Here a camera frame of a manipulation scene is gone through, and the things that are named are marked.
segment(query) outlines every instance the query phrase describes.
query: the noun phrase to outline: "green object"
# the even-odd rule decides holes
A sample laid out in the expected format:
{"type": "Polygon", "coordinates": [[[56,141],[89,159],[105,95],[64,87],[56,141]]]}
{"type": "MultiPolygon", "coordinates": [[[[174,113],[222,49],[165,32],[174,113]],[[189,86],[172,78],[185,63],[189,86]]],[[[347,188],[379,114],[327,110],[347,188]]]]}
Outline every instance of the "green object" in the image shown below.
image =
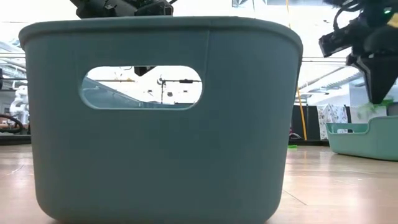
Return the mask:
{"type": "Polygon", "coordinates": [[[51,217],[261,224],[276,211],[303,52],[294,31],[241,17],[148,16],[42,22],[19,37],[37,200],[51,217]],[[191,67],[203,94],[180,110],[87,102],[89,70],[129,65],[191,67]]]}
{"type": "Polygon", "coordinates": [[[338,154],[398,161],[398,116],[372,118],[369,124],[326,124],[331,150],[338,154]],[[350,129],[353,133],[337,133],[350,129]]]}
{"type": "Polygon", "coordinates": [[[287,146],[287,150],[289,150],[289,151],[297,151],[297,145],[287,146]]]}
{"type": "Polygon", "coordinates": [[[393,103],[394,103],[394,99],[390,96],[387,96],[386,99],[384,99],[378,105],[374,105],[372,103],[366,103],[359,107],[357,117],[358,117],[358,119],[366,119],[367,117],[370,117],[370,116],[376,114],[378,109],[383,108],[383,110],[386,110],[388,108],[388,106],[393,103]]]}

